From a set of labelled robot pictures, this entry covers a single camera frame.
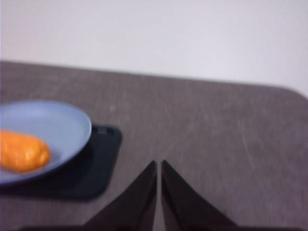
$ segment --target white wall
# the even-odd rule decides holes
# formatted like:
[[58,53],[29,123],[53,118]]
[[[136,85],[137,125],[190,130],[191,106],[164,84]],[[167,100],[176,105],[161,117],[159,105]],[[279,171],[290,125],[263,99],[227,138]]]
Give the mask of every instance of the white wall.
[[308,96],[308,0],[2,0],[1,58]]

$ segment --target blue plate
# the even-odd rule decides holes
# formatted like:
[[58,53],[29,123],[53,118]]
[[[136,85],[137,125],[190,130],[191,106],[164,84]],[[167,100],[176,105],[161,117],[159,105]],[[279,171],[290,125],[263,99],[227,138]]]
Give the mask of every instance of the blue plate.
[[0,107],[3,129],[32,134],[44,140],[51,150],[51,160],[43,168],[16,173],[1,168],[0,185],[40,177],[72,159],[86,145],[91,135],[91,121],[80,109],[53,101],[23,101]]

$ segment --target black placemat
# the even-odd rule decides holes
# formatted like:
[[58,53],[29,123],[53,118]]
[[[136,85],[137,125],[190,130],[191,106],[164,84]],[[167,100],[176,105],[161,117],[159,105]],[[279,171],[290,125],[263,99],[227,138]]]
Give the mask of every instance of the black placemat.
[[2,186],[0,194],[87,200],[107,187],[121,144],[119,129],[92,125],[83,150],[65,166],[22,184]]

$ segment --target plate rim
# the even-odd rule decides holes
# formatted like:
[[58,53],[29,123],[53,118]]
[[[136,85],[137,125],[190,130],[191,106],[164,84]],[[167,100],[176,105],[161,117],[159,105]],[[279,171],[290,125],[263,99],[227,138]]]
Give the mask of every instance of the plate rim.
[[43,169],[42,171],[39,171],[39,172],[34,171],[33,173],[29,173],[29,175],[24,175],[21,179],[20,178],[17,178],[15,180],[3,180],[3,179],[0,179],[0,187],[2,187],[2,186],[11,186],[11,185],[27,182],[27,181],[34,180],[34,179],[37,179],[37,178],[40,178],[40,177],[43,177],[43,176],[45,176],[47,174],[52,173],[53,171],[57,170],[58,168],[62,167],[63,165],[65,165],[68,162],[70,162],[73,158],[75,158],[76,155],[85,147],[85,145],[87,144],[87,142],[90,139],[91,132],[92,132],[92,123],[91,123],[89,115],[84,110],[82,110],[81,108],[78,108],[78,107],[76,107],[76,106],[74,106],[72,104],[61,102],[61,101],[54,101],[54,100],[21,100],[21,101],[14,101],[14,102],[8,102],[8,103],[0,103],[0,121],[1,121],[1,114],[2,114],[1,111],[5,107],[17,106],[19,104],[40,104],[40,103],[56,105],[56,106],[61,106],[61,107],[64,107],[64,108],[68,108],[70,110],[73,110],[74,112],[77,112],[82,117],[84,117],[85,122],[86,122],[85,124],[87,125],[87,133],[86,133],[85,139],[82,142],[82,145],[78,146],[78,148],[76,148],[72,152],[73,154],[69,155],[66,159],[62,160],[61,162],[55,163],[52,168]]

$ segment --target gray table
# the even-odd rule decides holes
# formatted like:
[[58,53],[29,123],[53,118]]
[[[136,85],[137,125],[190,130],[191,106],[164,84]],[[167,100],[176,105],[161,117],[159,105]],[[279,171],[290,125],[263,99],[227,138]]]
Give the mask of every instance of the gray table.
[[[57,100],[121,128],[108,189],[89,202],[1,197],[2,230],[83,224],[166,159],[239,225],[308,228],[308,101],[286,89],[1,64],[1,102]],[[154,230],[164,230],[160,187]]]

